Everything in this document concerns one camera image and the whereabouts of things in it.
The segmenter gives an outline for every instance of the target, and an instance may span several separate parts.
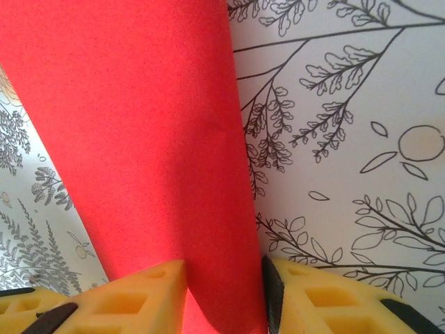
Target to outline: fern drawing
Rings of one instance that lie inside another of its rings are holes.
[[[46,235],[43,236],[23,202],[18,202],[25,224],[16,223],[0,212],[0,219],[9,231],[9,235],[0,232],[0,289],[30,286],[30,278],[38,276],[36,284],[61,294],[69,296],[82,292],[81,274],[68,267],[49,222],[44,225]]]
[[[64,205],[65,211],[73,207],[70,195],[65,189],[62,180],[56,176],[56,171],[50,167],[38,167],[35,172],[37,183],[31,187],[31,192],[35,196],[34,202],[45,200],[44,205],[51,203],[55,198],[57,205]]]

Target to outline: black foam edge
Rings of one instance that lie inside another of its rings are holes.
[[[261,270],[263,273],[269,333],[278,334],[284,301],[284,283],[272,260],[266,255],[261,260]]]
[[[41,313],[22,334],[53,334],[78,308],[76,303],[66,303]]]
[[[30,294],[34,291],[35,289],[33,289],[32,287],[21,287],[19,289],[3,290],[0,291],[0,297],[15,296],[17,294]]]
[[[416,334],[444,334],[439,327],[426,319],[412,306],[393,299],[382,299],[380,302]]]

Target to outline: square hole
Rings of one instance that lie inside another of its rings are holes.
[[[119,326],[79,326],[73,334],[119,334],[121,331]]]
[[[29,311],[34,310],[40,305],[40,299],[39,298],[32,298],[32,299],[24,299],[20,301],[19,305],[17,306],[16,311]]]
[[[9,307],[9,303],[0,303],[0,315],[2,315]]]
[[[114,292],[106,296],[96,309],[98,315],[134,315],[140,311],[147,295],[143,292]]]
[[[359,305],[350,292],[339,287],[314,287],[306,289],[305,292],[317,308]]]
[[[325,319],[334,334],[388,334],[370,317],[333,317]]]

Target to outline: floral wallpaper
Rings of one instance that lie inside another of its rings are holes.
[[[51,159],[0,67],[0,289],[107,282]]]
[[[443,0],[228,1],[263,253],[445,330]]]

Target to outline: red foam sheet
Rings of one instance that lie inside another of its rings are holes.
[[[185,333],[265,333],[225,1],[0,4],[0,63],[109,277],[185,258]]]

